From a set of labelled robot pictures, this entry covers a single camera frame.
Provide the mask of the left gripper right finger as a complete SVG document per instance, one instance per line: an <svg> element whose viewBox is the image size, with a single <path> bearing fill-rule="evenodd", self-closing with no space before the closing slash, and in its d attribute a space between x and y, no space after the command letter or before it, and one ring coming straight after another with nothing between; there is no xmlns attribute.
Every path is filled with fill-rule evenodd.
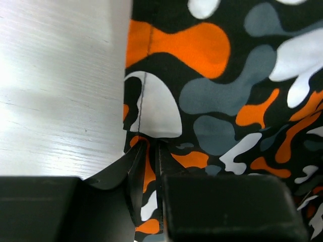
<svg viewBox="0 0 323 242"><path fill-rule="evenodd" d="M193 175L155 147L166 241L309 241L286 185L271 175Z"/></svg>

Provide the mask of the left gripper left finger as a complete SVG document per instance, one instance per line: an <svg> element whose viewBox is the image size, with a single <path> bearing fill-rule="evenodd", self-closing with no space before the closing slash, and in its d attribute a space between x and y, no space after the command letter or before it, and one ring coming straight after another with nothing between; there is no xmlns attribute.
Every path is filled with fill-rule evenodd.
<svg viewBox="0 0 323 242"><path fill-rule="evenodd" d="M147 143L87 179L1 177L1 241L133 241Z"/></svg>

